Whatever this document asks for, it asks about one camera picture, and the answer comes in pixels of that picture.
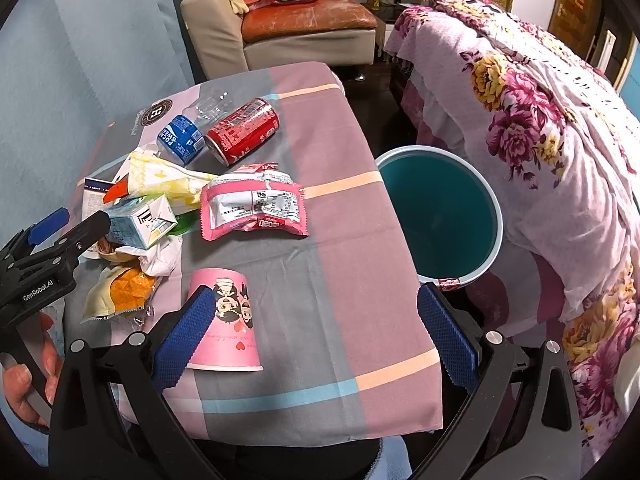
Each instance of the orange leather seat cushion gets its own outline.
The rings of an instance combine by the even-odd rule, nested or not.
[[[242,20],[247,43],[345,28],[376,28],[376,18],[353,0],[316,0],[309,4],[269,6],[248,12]]]

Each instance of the bucket rim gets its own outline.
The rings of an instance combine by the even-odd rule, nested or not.
[[[412,153],[419,153],[419,152],[436,153],[437,155],[450,158],[451,160],[462,165],[464,168],[470,171],[472,175],[476,177],[476,179],[480,181],[480,183],[486,190],[487,194],[489,195],[489,198],[491,199],[491,202],[494,206],[496,224],[497,224],[494,246],[491,248],[489,255],[485,258],[484,262],[480,266],[476,267],[474,270],[472,270],[468,274],[465,274],[464,276],[451,276],[450,278],[429,278],[428,276],[423,276],[421,274],[418,274],[418,280],[420,281],[421,285],[431,282],[431,283],[435,283],[437,286],[442,286],[442,288],[445,288],[446,286],[449,290],[451,290],[452,288],[459,288],[461,286],[468,285],[472,281],[482,276],[485,272],[487,272],[489,267],[491,267],[496,257],[498,256],[498,252],[500,251],[500,247],[502,245],[502,237],[503,237],[503,231],[504,231],[504,222],[502,220],[502,210],[500,209],[500,204],[498,203],[498,199],[494,193],[494,190],[491,189],[491,186],[489,186],[489,183],[484,178],[484,176],[482,176],[479,173],[479,171],[476,170],[476,168],[474,168],[471,164],[469,164],[465,159],[457,155],[454,155],[453,153],[448,152],[446,150],[435,148],[434,146],[423,146],[420,144],[414,144],[411,146],[400,146],[399,148],[394,148],[380,155],[376,159],[376,166],[378,167],[378,170],[381,170],[382,168],[384,168],[384,166],[386,166],[392,160],[397,160],[398,158],[404,158],[405,156],[411,155]]]

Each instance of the bucket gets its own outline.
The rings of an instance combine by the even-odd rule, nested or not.
[[[476,280],[502,243],[502,213],[468,162],[431,146],[403,146],[376,159],[420,283],[452,290]]]

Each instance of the sofa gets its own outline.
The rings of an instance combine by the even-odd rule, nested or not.
[[[376,19],[354,0],[267,6],[243,17],[229,0],[183,0],[180,9],[209,79],[302,61],[373,62]]]

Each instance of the blue gripper pad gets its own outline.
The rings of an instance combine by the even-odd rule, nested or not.
[[[154,355],[151,382],[156,391],[162,392],[178,383],[207,328],[213,321],[215,304],[216,297],[208,287],[199,288],[188,299],[182,308],[184,310],[182,316],[164,338]]]
[[[478,384],[478,356],[428,284],[418,291],[418,315],[436,345],[451,381],[471,394]]]
[[[27,241],[36,246],[69,223],[69,211],[61,207],[29,229]]]

